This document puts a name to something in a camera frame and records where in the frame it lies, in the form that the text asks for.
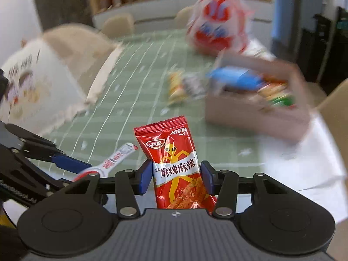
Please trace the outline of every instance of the cardboard box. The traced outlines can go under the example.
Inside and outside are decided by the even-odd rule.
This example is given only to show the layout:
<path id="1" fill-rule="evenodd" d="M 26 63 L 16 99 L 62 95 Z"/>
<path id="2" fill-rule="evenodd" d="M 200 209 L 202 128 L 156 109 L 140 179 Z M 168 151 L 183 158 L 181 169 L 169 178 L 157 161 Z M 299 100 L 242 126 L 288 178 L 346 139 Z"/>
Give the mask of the cardboard box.
<path id="1" fill-rule="evenodd" d="M 296 108 L 255 104 L 246 98 L 238 98 L 230 92 L 213 93 L 213 81 L 209 81 L 209 89 L 205 99 L 205 119 L 214 124 L 251 129 L 298 142 L 306 133 L 310 113 L 305 90 L 305 79 L 296 64 L 275 60 L 251 58 L 220 52 L 214 68 L 238 66 L 253 69 L 287 80 L 295 97 Z"/>

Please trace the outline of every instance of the red and white bag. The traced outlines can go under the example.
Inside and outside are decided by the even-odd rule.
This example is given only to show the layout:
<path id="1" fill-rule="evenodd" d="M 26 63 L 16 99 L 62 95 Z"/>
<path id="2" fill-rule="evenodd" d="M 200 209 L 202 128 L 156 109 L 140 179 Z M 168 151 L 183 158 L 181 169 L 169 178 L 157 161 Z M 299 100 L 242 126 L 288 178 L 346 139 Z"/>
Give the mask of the red and white bag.
<path id="1" fill-rule="evenodd" d="M 153 161 L 158 208 L 206 208 L 215 197 L 204 187 L 196 150 L 184 116 L 134 129 L 136 139 Z"/>
<path id="2" fill-rule="evenodd" d="M 198 51 L 242 53 L 249 45 L 250 11 L 241 0 L 199 0 L 188 23 L 187 41 Z"/>

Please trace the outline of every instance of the table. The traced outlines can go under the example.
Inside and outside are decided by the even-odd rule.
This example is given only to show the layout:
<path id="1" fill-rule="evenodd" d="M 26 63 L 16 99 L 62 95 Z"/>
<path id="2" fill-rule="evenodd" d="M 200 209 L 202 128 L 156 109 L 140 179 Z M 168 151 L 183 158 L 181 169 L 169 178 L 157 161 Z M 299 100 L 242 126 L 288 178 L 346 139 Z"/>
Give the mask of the table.
<path id="1" fill-rule="evenodd" d="M 181 9 L 194 5 L 197 1 L 198 0 L 142 0 L 97 13 L 92 19 L 94 27 L 102 29 L 104 23 L 109 18 L 122 13 L 129 13 L 134 18 L 136 33 L 174 29 L 176 28 L 174 22 L 176 14 Z M 272 44 L 271 32 L 274 21 L 274 0 L 241 0 L 241 2 L 253 10 L 250 21 L 253 36 L 261 41 L 266 48 L 270 49 Z"/>
<path id="2" fill-rule="evenodd" d="M 214 62 L 212 57 L 195 53 L 184 36 L 184 31 L 174 30 L 123 38 L 125 49 L 97 103 L 46 138 L 67 155 L 98 165 L 123 143 L 137 145 L 134 127 L 185 115 L 200 161 L 208 160 L 216 169 L 235 171 L 239 176 L 265 172 L 327 208 L 336 222 L 348 217 L 342 184 L 346 175 L 344 164 L 330 132 L 315 111 L 303 141 L 293 145 L 250 131 L 205 123 L 204 100 L 189 100 L 174 108 L 167 106 L 169 71 L 181 69 L 204 76 Z M 265 58 L 272 58 L 254 40 L 247 54 L 260 52 Z M 144 160 L 139 150 L 110 175 L 123 169 L 137 169 Z M 75 176 L 54 164 L 34 163 L 56 179 Z M 156 206 L 152 183 L 146 195 L 137 200 L 140 209 Z M 107 209 L 114 211 L 114 203 L 114 197 L 110 196 Z M 250 196 L 240 195 L 237 210 L 243 211 L 250 203 Z M 16 207 L 5 204 L 4 208 L 11 217 L 8 209 Z"/>

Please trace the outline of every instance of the snack package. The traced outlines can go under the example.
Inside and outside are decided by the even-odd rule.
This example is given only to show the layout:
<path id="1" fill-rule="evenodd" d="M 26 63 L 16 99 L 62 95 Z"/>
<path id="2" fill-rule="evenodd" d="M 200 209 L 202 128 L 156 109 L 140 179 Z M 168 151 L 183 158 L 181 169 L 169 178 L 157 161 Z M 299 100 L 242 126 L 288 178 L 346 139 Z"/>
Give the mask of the snack package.
<path id="1" fill-rule="evenodd" d="M 271 97 L 274 94 L 278 94 L 287 88 L 286 84 L 269 83 L 258 90 L 259 95 L 264 98 Z"/>
<path id="2" fill-rule="evenodd" d="M 185 90 L 182 86 L 181 72 L 170 72 L 168 75 L 169 81 L 169 101 L 168 104 L 181 103 L 185 98 Z"/>
<path id="3" fill-rule="evenodd" d="M 294 97 L 290 93 L 278 93 L 267 98 L 267 100 L 269 100 L 273 106 L 284 106 L 290 108 L 295 108 L 296 106 Z"/>
<path id="4" fill-rule="evenodd" d="M 200 99 L 205 96 L 205 89 L 199 76 L 195 74 L 185 74 L 182 77 L 185 91 L 193 99 Z"/>
<path id="5" fill-rule="evenodd" d="M 187 41 L 198 51 L 242 53 L 250 43 L 250 11 L 241 0 L 199 0 L 188 23 Z"/>
<path id="6" fill-rule="evenodd" d="M 184 116 L 134 129 L 135 136 L 153 161 L 157 207 L 206 208 L 215 198 L 204 187 L 192 136 Z"/>
<path id="7" fill-rule="evenodd" d="M 137 149 L 138 147 L 134 144 L 125 143 L 114 154 L 112 154 L 109 158 L 107 158 L 98 166 L 89 167 L 87 169 L 84 169 L 82 172 L 78 173 L 77 176 L 74 178 L 74 182 L 94 172 L 97 172 L 100 175 L 100 177 L 108 177 L 110 171 L 114 169 L 114 167 L 116 167 L 119 163 L 121 163 L 126 157 L 135 152 Z"/>

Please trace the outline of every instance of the spicy strip packet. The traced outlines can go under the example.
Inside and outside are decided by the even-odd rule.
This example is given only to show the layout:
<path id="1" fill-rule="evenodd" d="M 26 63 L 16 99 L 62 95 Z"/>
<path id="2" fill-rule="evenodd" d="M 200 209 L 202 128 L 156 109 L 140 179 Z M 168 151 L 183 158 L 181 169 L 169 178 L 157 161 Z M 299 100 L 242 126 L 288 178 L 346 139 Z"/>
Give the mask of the spicy strip packet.
<path id="1" fill-rule="evenodd" d="M 135 136 L 153 161 L 158 208 L 206 208 L 215 198 L 204 187 L 196 150 L 184 116 L 134 128 Z"/>

